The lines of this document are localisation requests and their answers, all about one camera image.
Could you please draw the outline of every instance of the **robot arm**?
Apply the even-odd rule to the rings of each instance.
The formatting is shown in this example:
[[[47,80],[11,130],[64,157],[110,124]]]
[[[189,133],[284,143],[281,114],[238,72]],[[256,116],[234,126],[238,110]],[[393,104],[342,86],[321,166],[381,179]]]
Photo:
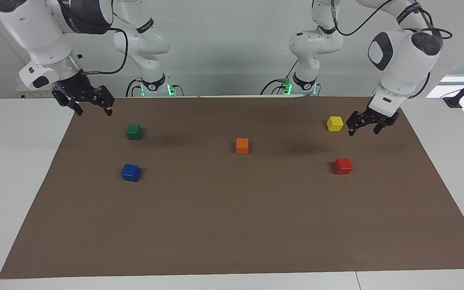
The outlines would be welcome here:
[[[385,2],[356,1],[374,9]],[[350,136],[369,124],[377,124],[375,134],[392,126],[398,118],[397,109],[429,74],[443,46],[439,31],[425,18],[415,0],[394,0],[382,10],[393,15],[402,30],[379,33],[370,44],[368,57],[383,75],[366,110],[353,112],[346,121]]]
[[[83,110],[78,102],[101,106],[111,116],[114,97],[105,86],[92,87],[63,32],[103,34],[108,31],[112,7],[107,2],[0,0],[1,22],[31,58],[19,72],[21,80],[30,89],[53,83],[55,99],[79,116]]]
[[[339,9],[340,0],[336,0],[336,9]],[[343,46],[343,35],[335,30],[334,20],[330,13],[330,0],[317,0],[313,6],[312,18],[318,25],[317,30],[302,31],[291,37],[290,49],[298,58],[293,82],[297,92],[311,95],[316,86],[320,61],[315,57],[318,54],[327,54],[338,51]]]
[[[155,55],[169,51],[166,35],[158,29],[149,15],[145,0],[118,0],[121,20],[134,29],[126,30],[128,35],[128,55],[136,63],[141,73],[141,86],[147,95],[172,95],[169,77],[166,77]],[[114,35],[116,48],[125,52],[125,39],[121,34]]]

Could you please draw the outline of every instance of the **orange cube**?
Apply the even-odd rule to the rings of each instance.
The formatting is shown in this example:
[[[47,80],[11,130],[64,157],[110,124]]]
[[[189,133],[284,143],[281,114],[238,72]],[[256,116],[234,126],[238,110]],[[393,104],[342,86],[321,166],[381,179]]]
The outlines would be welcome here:
[[[236,139],[236,154],[248,154],[248,138]]]

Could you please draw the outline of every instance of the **table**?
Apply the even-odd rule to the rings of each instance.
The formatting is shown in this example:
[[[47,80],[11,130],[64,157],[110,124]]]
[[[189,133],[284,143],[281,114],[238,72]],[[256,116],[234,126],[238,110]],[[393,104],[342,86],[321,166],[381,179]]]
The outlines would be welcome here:
[[[413,99],[403,110],[464,215],[463,111],[447,108],[440,99]],[[71,117],[72,112],[53,99],[0,99],[0,269]],[[455,289],[464,288],[464,270],[0,280],[0,289],[112,289],[117,285],[148,289]]]

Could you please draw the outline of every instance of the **wooden block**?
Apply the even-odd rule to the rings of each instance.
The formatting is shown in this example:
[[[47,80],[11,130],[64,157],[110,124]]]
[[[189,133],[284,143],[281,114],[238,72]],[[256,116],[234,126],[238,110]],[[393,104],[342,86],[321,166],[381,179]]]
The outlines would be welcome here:
[[[349,174],[354,167],[348,158],[338,158],[334,163],[334,172],[338,175]]]
[[[339,132],[343,128],[343,119],[338,116],[330,116],[327,121],[327,128],[330,132]]]
[[[126,129],[126,136],[129,140],[140,140],[142,138],[142,129],[140,125],[131,124]]]
[[[141,169],[137,165],[125,164],[121,171],[121,176],[126,181],[138,182],[141,176]]]
[[[236,154],[241,154],[241,155],[248,154],[248,138],[237,138],[236,139]]]

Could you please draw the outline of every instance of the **brown mat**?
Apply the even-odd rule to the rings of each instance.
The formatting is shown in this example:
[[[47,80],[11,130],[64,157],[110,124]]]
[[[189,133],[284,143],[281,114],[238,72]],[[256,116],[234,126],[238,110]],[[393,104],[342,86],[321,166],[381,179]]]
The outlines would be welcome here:
[[[464,217],[406,117],[379,136],[327,131],[367,103],[118,99],[110,118],[83,106],[0,278],[464,268]],[[144,139],[126,139],[130,123]],[[250,154],[234,154],[237,137]],[[339,157],[350,175],[333,174]]]

